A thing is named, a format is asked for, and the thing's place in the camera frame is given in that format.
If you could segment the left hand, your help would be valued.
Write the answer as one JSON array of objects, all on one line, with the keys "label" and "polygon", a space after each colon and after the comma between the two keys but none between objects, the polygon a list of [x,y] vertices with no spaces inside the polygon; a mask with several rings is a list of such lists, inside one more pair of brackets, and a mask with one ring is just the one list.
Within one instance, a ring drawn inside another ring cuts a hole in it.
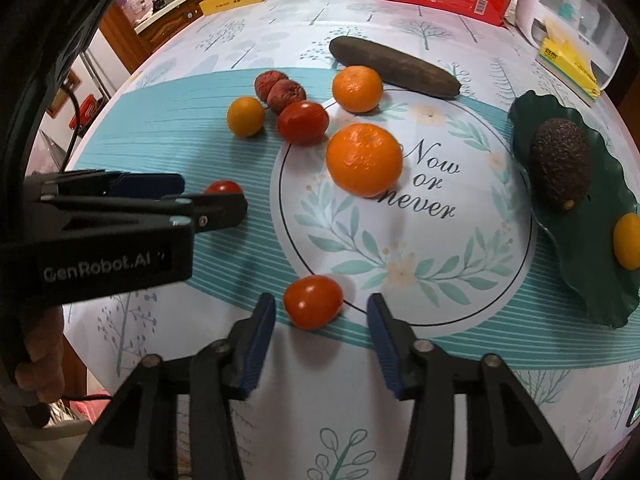
[{"label": "left hand", "polygon": [[42,403],[54,403],[65,389],[63,374],[64,318],[61,307],[49,309],[25,337],[29,360],[16,368],[17,385],[35,393]]}]

